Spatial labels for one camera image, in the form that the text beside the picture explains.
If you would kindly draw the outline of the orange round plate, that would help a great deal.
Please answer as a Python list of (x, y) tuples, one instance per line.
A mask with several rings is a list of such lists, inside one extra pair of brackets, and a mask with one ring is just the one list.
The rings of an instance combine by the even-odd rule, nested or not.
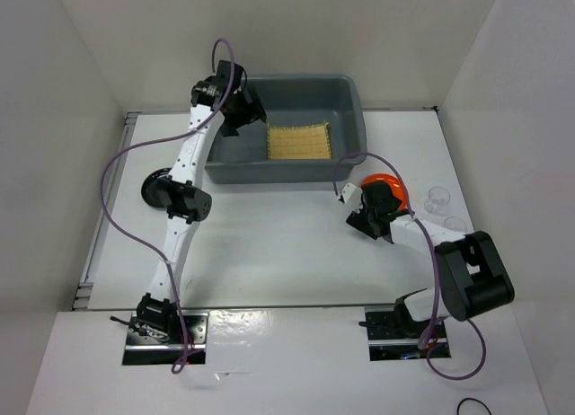
[(393, 195), (401, 201), (401, 205), (399, 206), (400, 210), (404, 210), (407, 208), (407, 201), (406, 201), (406, 193), (405, 190), (400, 183), (400, 181), (393, 175), (388, 173), (374, 173), (368, 175), (360, 184), (360, 187), (364, 189), (366, 186), (370, 184), (374, 184), (376, 182), (384, 182), (386, 183), (393, 193)]

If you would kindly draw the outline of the clear glass cup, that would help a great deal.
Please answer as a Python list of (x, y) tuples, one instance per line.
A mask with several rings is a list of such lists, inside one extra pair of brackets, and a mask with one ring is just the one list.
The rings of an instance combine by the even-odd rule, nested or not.
[(434, 186), (428, 191), (424, 206), (429, 213), (439, 214), (449, 205), (450, 200), (451, 195), (447, 189)]
[(448, 216), (444, 220), (444, 227), (446, 229), (465, 233), (467, 231), (466, 222), (458, 216)]

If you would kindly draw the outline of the woven bamboo placemat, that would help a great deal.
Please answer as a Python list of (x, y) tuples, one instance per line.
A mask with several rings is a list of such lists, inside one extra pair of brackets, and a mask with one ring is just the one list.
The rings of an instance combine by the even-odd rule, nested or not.
[(305, 126), (266, 126), (269, 160), (332, 159), (329, 122)]

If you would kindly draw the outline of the black round plate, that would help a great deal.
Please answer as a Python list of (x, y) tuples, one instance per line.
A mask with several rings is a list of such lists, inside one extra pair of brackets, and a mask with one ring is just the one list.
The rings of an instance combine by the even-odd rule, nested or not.
[(171, 168), (161, 168), (150, 173), (143, 181), (140, 194), (142, 200), (151, 208), (156, 210), (165, 210), (159, 194), (158, 194), (158, 181), (167, 176)]

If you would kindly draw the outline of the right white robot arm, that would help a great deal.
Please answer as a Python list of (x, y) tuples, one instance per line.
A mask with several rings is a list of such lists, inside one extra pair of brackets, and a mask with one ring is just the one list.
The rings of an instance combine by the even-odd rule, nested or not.
[(362, 234), (431, 259), (433, 286), (396, 299), (394, 327), (404, 337), (439, 320), (470, 320), (508, 305), (515, 288), (491, 236), (463, 233), (418, 218), (384, 181), (346, 184), (339, 201), (352, 207), (346, 223)]

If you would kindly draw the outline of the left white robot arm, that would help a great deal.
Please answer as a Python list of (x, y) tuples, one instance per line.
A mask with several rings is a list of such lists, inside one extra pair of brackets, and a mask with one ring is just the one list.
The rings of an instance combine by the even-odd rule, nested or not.
[(152, 182), (155, 201), (167, 214), (166, 234), (152, 283), (137, 306), (137, 322), (158, 342), (188, 334), (177, 311), (178, 292), (192, 238), (212, 207), (202, 181), (216, 136), (235, 136), (238, 128), (266, 119), (255, 88), (236, 63), (219, 61), (216, 72), (191, 90), (189, 135), (170, 171)]

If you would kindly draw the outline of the grey plastic bin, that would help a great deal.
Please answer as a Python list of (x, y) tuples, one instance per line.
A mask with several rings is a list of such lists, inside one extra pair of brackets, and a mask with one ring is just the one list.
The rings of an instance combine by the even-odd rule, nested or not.
[(267, 124), (255, 121), (236, 137), (217, 135), (206, 173), (215, 184), (343, 181), (363, 163), (367, 132), (353, 79), (344, 74), (254, 75), (254, 86), (271, 126), (299, 127), (326, 122), (332, 158), (269, 159)]

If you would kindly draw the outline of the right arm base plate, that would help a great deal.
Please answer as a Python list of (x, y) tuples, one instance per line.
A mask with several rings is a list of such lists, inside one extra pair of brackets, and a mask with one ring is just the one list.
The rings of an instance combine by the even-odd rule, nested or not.
[(443, 324), (435, 326), (426, 348), (419, 348), (419, 337), (428, 325), (428, 321), (413, 321), (405, 309), (393, 305), (366, 306), (365, 318), (358, 322), (366, 332), (372, 362), (424, 359), (431, 349), (431, 358), (450, 358)]

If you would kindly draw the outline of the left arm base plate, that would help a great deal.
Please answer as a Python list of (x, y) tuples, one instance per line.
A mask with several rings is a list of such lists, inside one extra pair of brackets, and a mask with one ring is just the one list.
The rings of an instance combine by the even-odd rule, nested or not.
[[(185, 311), (190, 347), (187, 365), (203, 365), (206, 362), (206, 343), (208, 337), (208, 312)], [(137, 324), (136, 314), (130, 321), (120, 320), (128, 327), (125, 340), (123, 366), (160, 366), (172, 365), (182, 354), (183, 335), (178, 329), (173, 336), (153, 331), (147, 325)]]

